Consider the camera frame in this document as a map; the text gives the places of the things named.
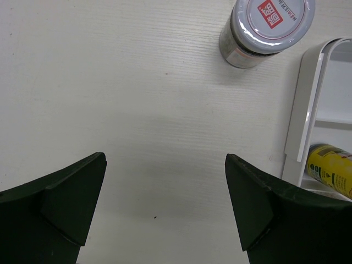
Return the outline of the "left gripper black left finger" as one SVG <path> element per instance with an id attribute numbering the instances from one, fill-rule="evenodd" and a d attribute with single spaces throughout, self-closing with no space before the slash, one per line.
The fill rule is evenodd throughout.
<path id="1" fill-rule="evenodd" d="M 88 157 L 1 192 L 1 263 L 76 263 L 107 167 Z"/>

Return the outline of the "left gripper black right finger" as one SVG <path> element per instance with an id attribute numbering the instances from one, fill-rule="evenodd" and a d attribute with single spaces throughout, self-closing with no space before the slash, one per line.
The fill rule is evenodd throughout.
<path id="1" fill-rule="evenodd" d="M 304 190 L 237 155 L 225 176 L 250 263 L 351 263 L 351 203 Z"/>

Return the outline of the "small yellow-label bottle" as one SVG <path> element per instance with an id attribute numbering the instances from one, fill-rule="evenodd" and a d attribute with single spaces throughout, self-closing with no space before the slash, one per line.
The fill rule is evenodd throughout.
<path id="1" fill-rule="evenodd" d="M 305 173 L 351 199 L 351 153 L 329 144 L 309 148 Z"/>

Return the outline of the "red-lid spice jar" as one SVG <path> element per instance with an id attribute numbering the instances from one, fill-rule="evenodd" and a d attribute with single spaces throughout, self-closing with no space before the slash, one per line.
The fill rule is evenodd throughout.
<path id="1" fill-rule="evenodd" d="M 236 1 L 219 36 L 219 50 L 232 66 L 247 69 L 287 50 L 308 32 L 315 1 Z"/>

